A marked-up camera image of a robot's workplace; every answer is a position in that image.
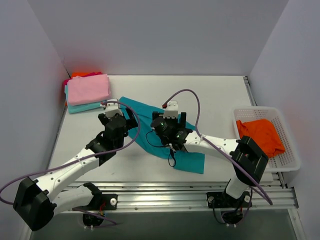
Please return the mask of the teal polo shirt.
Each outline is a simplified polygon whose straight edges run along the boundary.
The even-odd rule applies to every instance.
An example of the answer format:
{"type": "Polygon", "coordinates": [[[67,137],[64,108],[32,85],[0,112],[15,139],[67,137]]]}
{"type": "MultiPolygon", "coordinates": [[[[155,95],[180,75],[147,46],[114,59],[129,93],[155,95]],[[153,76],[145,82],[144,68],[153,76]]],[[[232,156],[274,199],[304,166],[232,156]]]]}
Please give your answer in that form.
{"type": "Polygon", "coordinates": [[[162,147],[161,140],[154,132],[152,132],[152,113],[163,113],[164,111],[162,109],[124,96],[122,96],[119,101],[131,107],[137,113],[140,119],[140,132],[135,142],[144,151],[158,158],[169,160],[171,166],[176,170],[196,174],[204,173],[204,154],[178,151],[174,154],[174,157],[171,157],[170,150],[162,147]]]}

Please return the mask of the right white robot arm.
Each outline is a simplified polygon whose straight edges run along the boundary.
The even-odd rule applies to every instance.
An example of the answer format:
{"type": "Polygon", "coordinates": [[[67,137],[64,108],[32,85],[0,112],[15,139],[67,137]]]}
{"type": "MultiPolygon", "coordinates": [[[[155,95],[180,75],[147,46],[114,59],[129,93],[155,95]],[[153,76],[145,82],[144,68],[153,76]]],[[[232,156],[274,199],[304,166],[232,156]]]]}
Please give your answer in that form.
{"type": "Polygon", "coordinates": [[[181,119],[165,117],[154,111],[150,127],[155,131],[161,143],[173,153],[199,153],[209,156],[223,155],[233,165],[235,176],[226,185],[222,193],[223,203],[234,206],[248,187],[257,186],[268,164],[268,156],[249,136],[240,139],[227,139],[201,135],[186,127],[186,113],[181,119]]]}

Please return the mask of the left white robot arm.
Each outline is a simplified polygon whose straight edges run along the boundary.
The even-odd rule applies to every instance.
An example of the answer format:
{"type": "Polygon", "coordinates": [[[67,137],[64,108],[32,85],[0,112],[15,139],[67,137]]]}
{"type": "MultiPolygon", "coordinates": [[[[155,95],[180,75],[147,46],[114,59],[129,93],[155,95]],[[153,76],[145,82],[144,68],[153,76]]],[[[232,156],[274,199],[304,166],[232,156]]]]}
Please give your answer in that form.
{"type": "Polygon", "coordinates": [[[83,176],[109,161],[116,153],[124,149],[124,139],[129,130],[139,127],[139,117],[126,107],[127,117],[120,109],[114,113],[107,111],[98,115],[104,126],[93,140],[79,153],[48,174],[31,179],[23,179],[13,202],[13,209],[32,231],[46,226],[54,216],[67,210],[99,210],[108,205],[110,200],[104,198],[102,191],[91,182],[66,190],[65,188],[83,176]]]}

